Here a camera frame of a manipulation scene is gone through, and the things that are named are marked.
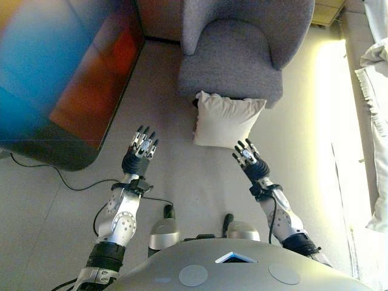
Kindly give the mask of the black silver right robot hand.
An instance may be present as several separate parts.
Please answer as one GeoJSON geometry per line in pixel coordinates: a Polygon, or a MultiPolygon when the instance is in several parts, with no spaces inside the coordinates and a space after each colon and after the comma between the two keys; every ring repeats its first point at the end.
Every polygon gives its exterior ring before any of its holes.
{"type": "Polygon", "coordinates": [[[259,151],[250,139],[245,139],[246,143],[238,141],[234,146],[236,153],[232,156],[237,161],[241,170],[246,174],[252,184],[256,184],[260,179],[269,177],[270,169],[267,163],[261,158],[259,151]]]}

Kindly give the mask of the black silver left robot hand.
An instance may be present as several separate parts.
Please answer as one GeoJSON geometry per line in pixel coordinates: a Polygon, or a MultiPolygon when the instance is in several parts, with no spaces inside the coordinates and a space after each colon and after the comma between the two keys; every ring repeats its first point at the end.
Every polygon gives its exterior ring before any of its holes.
{"type": "Polygon", "coordinates": [[[125,174],[145,177],[158,146],[158,140],[155,139],[156,132],[149,134],[149,130],[149,126],[143,128],[141,125],[135,132],[121,164],[125,174]]]}

